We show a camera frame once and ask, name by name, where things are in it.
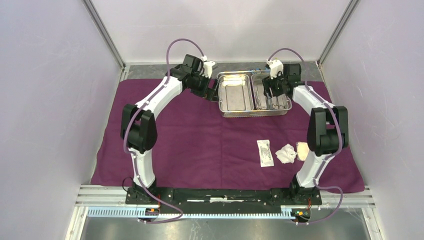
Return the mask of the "green suture packet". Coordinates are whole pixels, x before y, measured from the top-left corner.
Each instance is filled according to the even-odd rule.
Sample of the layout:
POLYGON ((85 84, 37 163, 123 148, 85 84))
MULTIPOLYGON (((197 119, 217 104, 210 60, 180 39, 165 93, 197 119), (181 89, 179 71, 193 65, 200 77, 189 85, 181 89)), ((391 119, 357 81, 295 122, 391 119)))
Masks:
POLYGON ((273 167, 274 159, 270 149, 270 141, 268 139, 256 141, 259 151, 260 166, 273 167))

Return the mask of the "steel two-compartment tray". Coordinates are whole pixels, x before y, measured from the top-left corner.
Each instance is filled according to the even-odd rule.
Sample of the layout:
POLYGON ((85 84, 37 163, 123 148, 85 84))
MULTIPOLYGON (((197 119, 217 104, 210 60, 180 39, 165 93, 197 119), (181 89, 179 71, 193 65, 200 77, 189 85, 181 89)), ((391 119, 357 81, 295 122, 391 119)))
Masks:
POLYGON ((269 75, 268 70, 260 72, 246 71, 223 71, 217 74, 218 85, 218 106, 221 114, 225 118, 250 118, 282 116, 292 109, 292 102, 285 96, 287 101, 286 109, 263 109, 258 110, 256 105, 256 89, 259 93, 262 105, 267 105, 264 96, 262 79, 269 75))

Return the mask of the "steel forceps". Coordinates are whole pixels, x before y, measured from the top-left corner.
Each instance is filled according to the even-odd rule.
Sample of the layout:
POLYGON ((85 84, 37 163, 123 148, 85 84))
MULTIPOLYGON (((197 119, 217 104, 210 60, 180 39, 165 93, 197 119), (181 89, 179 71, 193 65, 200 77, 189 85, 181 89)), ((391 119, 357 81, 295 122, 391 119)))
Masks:
POLYGON ((272 103, 272 98, 271 97, 266 97, 266 109, 267 110, 273 110, 273 103, 272 103))

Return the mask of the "white gauze pad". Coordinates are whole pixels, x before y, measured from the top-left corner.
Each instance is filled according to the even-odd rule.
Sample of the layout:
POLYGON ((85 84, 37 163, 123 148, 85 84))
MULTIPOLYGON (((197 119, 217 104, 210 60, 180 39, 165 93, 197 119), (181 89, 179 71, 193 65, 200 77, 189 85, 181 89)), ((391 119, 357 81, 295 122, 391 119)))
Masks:
POLYGON ((296 155, 299 161, 304 162, 309 152, 310 152, 310 149, 307 142, 296 143, 296 155))

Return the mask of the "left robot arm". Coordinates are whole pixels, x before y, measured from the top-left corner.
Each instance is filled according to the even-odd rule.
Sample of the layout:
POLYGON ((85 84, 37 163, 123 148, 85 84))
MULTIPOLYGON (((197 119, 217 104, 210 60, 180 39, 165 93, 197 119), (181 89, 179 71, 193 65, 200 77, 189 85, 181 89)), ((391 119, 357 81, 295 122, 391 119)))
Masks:
POLYGON ((126 104, 122 110, 120 135, 125 153, 131 155, 134 178, 132 196, 145 204, 157 198, 156 176, 153 171, 152 149, 158 139, 156 118, 184 90, 210 102, 217 102, 218 81, 212 79, 217 63, 187 54, 181 64, 169 69, 159 85, 136 104, 126 104))

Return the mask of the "white gauze packet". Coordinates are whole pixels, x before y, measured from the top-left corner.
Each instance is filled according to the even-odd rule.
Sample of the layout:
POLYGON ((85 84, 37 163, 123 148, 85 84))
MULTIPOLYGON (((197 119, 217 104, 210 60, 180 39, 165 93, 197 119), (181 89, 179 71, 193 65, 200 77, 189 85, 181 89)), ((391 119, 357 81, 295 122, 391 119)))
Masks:
POLYGON ((297 157, 297 152, 292 145, 286 144, 281 149, 277 150, 275 155, 282 164, 293 164, 297 157))

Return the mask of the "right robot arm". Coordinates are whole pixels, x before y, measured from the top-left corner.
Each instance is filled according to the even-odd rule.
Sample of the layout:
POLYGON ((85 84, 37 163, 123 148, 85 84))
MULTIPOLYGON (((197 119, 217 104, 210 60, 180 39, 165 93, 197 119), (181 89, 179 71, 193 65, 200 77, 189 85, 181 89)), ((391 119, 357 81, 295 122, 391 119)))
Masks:
POLYGON ((293 203, 302 204, 320 190, 319 179, 324 169, 349 144, 348 109, 325 100, 302 81, 299 63, 267 60, 266 67, 269 76, 262 79, 264 96, 271 99, 286 95, 309 115, 306 135, 309 152, 288 191, 293 203))

